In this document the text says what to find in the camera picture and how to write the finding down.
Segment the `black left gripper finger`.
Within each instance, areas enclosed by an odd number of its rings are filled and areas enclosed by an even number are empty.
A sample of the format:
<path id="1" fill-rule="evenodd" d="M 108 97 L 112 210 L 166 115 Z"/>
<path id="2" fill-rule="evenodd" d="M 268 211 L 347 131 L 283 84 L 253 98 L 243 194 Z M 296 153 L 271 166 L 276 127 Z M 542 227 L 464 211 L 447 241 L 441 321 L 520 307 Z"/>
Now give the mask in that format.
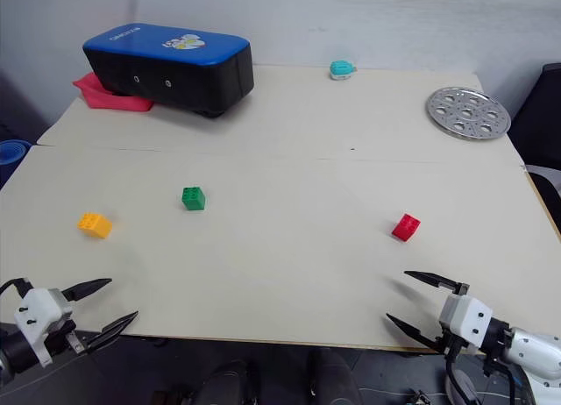
<path id="1" fill-rule="evenodd" d="M 93 353 L 118 339 L 126 327 L 137 317 L 138 311 L 119 317 L 112 323 L 102 328 L 101 332 L 88 339 L 85 344 L 85 352 Z"/>
<path id="2" fill-rule="evenodd" d="M 73 285 L 61 291 L 62 295 L 69 302 L 78 302 L 85 297 L 94 294 L 96 291 L 112 282 L 111 278 L 100 278 L 92 281 L 85 281 Z"/>

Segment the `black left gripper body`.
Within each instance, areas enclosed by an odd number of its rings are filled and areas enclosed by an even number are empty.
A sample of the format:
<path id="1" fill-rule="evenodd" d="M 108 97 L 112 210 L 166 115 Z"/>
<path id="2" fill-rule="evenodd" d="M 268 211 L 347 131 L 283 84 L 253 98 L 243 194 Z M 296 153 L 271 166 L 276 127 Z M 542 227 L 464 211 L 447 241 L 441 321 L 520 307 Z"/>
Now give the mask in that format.
<path id="1" fill-rule="evenodd" d="M 86 346 L 78 338 L 75 329 L 75 322 L 67 320 L 59 330 L 55 330 L 47 336 L 45 347 L 52 358 L 68 349 L 73 350 L 78 355 L 86 351 Z"/>

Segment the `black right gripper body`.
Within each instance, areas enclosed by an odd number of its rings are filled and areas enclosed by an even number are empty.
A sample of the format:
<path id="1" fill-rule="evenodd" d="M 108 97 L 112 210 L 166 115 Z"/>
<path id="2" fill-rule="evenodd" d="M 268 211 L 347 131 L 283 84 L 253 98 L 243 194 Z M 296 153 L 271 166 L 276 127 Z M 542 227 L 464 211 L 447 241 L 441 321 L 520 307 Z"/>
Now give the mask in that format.
<path id="1" fill-rule="evenodd" d="M 437 288 L 447 288 L 451 295 L 445 300 L 440 312 L 440 323 L 443 336 L 444 356 L 454 361 L 465 344 L 465 320 L 469 309 L 469 299 L 465 298 L 469 285 L 456 281 L 436 281 Z"/>

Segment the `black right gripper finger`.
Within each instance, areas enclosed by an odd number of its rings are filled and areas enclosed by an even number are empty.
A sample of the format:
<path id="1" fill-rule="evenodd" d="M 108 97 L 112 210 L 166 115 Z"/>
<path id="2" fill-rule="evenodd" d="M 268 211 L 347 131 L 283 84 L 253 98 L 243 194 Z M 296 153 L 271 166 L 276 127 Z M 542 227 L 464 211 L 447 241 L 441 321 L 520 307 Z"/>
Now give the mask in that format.
<path id="1" fill-rule="evenodd" d="M 414 339 L 416 342 L 423 344 L 432 351 L 439 352 L 439 343 L 422 335 L 421 331 L 416 327 L 402 321 L 401 319 L 386 313 L 387 318 L 395 324 L 405 335 Z"/>
<path id="2" fill-rule="evenodd" d="M 454 294 L 459 294 L 461 291 L 461 284 L 459 282 L 445 278 L 438 274 L 420 271 L 405 271 L 404 273 L 435 288 L 448 288 Z"/>

